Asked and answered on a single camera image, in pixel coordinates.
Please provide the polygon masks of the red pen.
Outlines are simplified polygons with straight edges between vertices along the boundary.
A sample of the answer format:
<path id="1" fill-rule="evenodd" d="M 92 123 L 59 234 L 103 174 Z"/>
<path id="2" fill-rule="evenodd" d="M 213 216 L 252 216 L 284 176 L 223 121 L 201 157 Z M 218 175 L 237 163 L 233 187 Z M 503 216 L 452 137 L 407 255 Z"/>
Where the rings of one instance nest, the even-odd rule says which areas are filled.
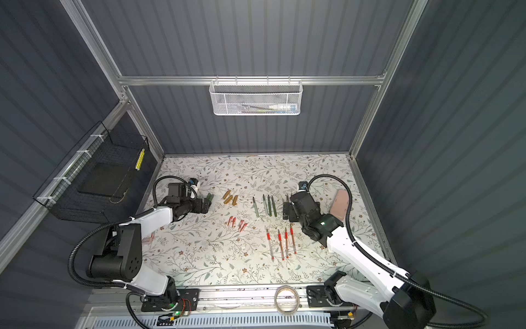
<path id="1" fill-rule="evenodd" d="M 271 260 L 274 262 L 275 257 L 274 257 L 274 254 L 273 254 L 271 235 L 270 235 L 270 232 L 269 232 L 268 228 L 265 228 L 265 230 L 266 230 L 266 236 L 267 236 L 267 241 L 268 241 L 268 246 L 269 246 L 269 253 L 270 253 L 270 256 L 271 256 Z"/>
<path id="2" fill-rule="evenodd" d="M 284 249 L 283 249 L 283 242 L 282 242 L 282 235 L 281 235 L 281 232 L 280 232 L 279 229 L 278 229 L 278 241 L 279 241 L 279 250 L 280 250 L 281 258 L 282 258 L 282 260 L 285 260 Z"/>
<path id="3" fill-rule="evenodd" d="M 296 244 L 295 244 L 295 237 L 294 237 L 294 231 L 293 231 L 293 225 L 290 224 L 289 226 L 289 232 L 290 232 L 290 239 L 292 241 L 292 246 L 293 246 L 293 252 L 294 254 L 297 254 L 297 248 L 296 248 Z"/>
<path id="4" fill-rule="evenodd" d="M 286 259 L 289 259 L 289 248 L 288 248 L 288 231 L 284 231 L 284 239 L 285 239 L 285 255 Z"/>

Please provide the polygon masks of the brown pen cap two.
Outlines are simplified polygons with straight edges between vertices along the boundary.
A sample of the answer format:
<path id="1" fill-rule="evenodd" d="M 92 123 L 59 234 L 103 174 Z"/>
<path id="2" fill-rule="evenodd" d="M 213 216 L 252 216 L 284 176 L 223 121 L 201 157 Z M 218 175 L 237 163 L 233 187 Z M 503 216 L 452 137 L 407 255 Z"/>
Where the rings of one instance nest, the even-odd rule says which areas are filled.
<path id="1" fill-rule="evenodd" d="M 230 191 L 230 190 L 227 190 L 227 191 L 225 192 L 225 194 L 223 195 L 222 199 L 223 199 L 223 200 L 226 200 L 226 199 L 230 196 L 230 193 L 231 193 L 231 191 Z"/>

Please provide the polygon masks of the brown pen cap three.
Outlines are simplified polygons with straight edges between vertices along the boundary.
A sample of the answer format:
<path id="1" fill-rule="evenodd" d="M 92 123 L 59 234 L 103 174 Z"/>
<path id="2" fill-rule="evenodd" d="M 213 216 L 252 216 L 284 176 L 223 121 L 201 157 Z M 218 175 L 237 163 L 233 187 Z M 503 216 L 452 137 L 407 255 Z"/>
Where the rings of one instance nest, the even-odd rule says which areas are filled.
<path id="1" fill-rule="evenodd" d="M 233 202 L 233 200 L 234 200 L 234 196 L 230 195 L 230 196 L 225 200 L 224 204 L 229 204 L 229 203 Z"/>

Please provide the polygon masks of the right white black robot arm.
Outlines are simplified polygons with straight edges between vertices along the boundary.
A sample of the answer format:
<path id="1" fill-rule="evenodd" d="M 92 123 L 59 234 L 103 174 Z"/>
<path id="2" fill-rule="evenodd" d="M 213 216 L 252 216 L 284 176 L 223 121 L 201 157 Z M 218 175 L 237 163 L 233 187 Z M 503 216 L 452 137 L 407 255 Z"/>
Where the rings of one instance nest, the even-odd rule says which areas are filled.
<path id="1" fill-rule="evenodd" d="M 482 309 L 431 289 L 424 275 L 411 274 L 392 264 L 357 239 L 351 228 L 351 205 L 345 211 L 344 220 L 323 214 L 310 192 L 312 183 L 318 179 L 320 176 L 316 175 L 308 182 L 300 182 L 288 206 L 306 236 L 346 260 L 368 280 L 364 284 L 337 271 L 324 284 L 330 304 L 357 304 L 369 315 L 382 318 L 388 328 L 481 328 L 486 325 L 488 316 Z M 460 323 L 433 322 L 437 299 L 475 313 L 479 318 Z"/>

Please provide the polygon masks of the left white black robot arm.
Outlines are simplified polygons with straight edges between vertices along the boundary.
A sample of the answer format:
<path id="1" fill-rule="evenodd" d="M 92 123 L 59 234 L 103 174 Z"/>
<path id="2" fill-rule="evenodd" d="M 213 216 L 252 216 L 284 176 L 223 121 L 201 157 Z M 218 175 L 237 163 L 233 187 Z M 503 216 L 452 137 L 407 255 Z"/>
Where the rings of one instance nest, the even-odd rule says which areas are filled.
<path id="1" fill-rule="evenodd" d="M 197 178 L 185 180 L 175 175 L 158 178 L 152 188 L 153 206 L 134 217 L 102 224 L 86 234 L 68 258 L 68 274 L 77 283 L 92 288 L 127 289 L 161 304 L 175 308 L 181 299 L 175 280 L 157 273 L 142 262 L 142 240 L 189 214 L 206 214 L 211 201 L 200 198 Z M 77 273 L 76 256 L 83 244 L 102 232 L 104 239 L 92 255 L 86 278 Z"/>

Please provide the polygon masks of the floral patterned table mat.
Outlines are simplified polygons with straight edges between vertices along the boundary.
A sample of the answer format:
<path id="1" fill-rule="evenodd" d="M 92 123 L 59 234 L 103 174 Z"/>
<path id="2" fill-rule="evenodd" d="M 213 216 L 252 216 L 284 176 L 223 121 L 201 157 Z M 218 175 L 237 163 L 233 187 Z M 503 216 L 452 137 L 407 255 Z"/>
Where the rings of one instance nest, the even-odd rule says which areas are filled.
<path id="1" fill-rule="evenodd" d="M 355 237 L 373 251 L 382 247 L 362 200 L 348 158 L 343 154 L 280 156 L 200 156 L 168 157 L 161 164 L 159 176 L 175 175 L 197 178 L 199 194 L 214 198 L 205 215 L 190 214 L 177 223 L 155 231 L 156 238 L 142 245 L 142 261 L 160 274 L 172 276 L 178 285 L 263 285 L 323 282 L 335 271 L 347 272 L 354 279 L 364 276 L 335 253 L 312 241 L 292 223 L 297 254 L 290 239 L 290 222 L 283 220 L 282 204 L 297 191 L 301 181 L 316 175 L 312 194 L 323 212 L 330 212 L 338 190 L 353 196 L 351 227 Z M 238 195 L 237 205 L 224 204 L 227 190 Z M 265 214 L 262 196 L 272 195 L 278 216 Z M 260 219 L 256 217 L 253 199 L 257 201 Z M 236 224 L 228 226 L 229 218 Z M 239 223 L 247 227 L 239 232 Z M 274 262 L 266 236 L 268 228 Z M 289 259 L 282 260 L 278 229 L 288 231 Z"/>

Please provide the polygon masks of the pink eraser block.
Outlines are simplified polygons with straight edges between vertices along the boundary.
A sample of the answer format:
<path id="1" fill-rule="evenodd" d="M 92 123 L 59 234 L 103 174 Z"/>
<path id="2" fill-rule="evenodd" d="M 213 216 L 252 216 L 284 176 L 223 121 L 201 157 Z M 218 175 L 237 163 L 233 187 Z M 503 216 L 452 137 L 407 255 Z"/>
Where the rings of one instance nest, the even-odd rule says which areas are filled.
<path id="1" fill-rule="evenodd" d="M 349 196 L 345 189 L 338 190 L 334 202 L 330 208 L 330 214 L 342 222 L 345 220 L 346 212 L 349 206 Z"/>

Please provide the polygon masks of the small clear plastic box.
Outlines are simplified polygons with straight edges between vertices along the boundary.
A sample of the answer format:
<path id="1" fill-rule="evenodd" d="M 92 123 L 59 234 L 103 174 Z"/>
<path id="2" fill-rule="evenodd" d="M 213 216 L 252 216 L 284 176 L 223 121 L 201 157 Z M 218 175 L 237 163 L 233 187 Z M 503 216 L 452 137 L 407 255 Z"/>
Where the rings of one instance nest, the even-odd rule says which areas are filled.
<path id="1" fill-rule="evenodd" d="M 154 232 L 152 232 L 150 235 L 148 235 L 148 236 L 146 236 L 146 237 L 144 237 L 142 239 L 142 244 L 143 245 L 149 245 L 155 240 L 155 238 L 156 238 L 156 235 L 155 235 Z"/>

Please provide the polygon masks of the clear tape roll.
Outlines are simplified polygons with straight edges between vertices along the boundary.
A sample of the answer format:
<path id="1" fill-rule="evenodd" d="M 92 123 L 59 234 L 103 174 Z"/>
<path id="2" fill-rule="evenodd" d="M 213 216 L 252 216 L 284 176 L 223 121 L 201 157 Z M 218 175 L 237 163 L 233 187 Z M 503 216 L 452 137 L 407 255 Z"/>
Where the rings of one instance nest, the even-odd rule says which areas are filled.
<path id="1" fill-rule="evenodd" d="M 298 292 L 291 286 L 280 286 L 274 295 L 273 303 L 278 313 L 289 316 L 294 315 L 300 307 Z"/>

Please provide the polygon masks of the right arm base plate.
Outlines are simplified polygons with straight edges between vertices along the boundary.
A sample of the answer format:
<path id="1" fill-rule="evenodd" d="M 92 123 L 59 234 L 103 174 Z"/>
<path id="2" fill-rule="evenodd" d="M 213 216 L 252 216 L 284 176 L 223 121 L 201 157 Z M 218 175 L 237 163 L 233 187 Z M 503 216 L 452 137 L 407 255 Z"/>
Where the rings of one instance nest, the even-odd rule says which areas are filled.
<path id="1" fill-rule="evenodd" d="M 339 304 L 331 303 L 326 296 L 323 285 L 308 285 L 306 288 L 308 306 L 311 308 L 322 307 L 356 307 L 356 304 L 350 302 L 341 302 Z"/>

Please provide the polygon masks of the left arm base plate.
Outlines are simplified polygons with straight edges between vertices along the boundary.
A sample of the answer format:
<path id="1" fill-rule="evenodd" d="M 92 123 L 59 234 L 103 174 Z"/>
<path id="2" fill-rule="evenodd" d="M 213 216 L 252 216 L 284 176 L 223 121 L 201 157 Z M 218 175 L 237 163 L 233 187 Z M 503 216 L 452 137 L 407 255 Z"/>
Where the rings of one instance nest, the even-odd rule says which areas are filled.
<path id="1" fill-rule="evenodd" d="M 146 296 L 142 302 L 141 311 L 144 313 L 196 311 L 200 292 L 199 289 L 178 289 L 175 296 Z"/>

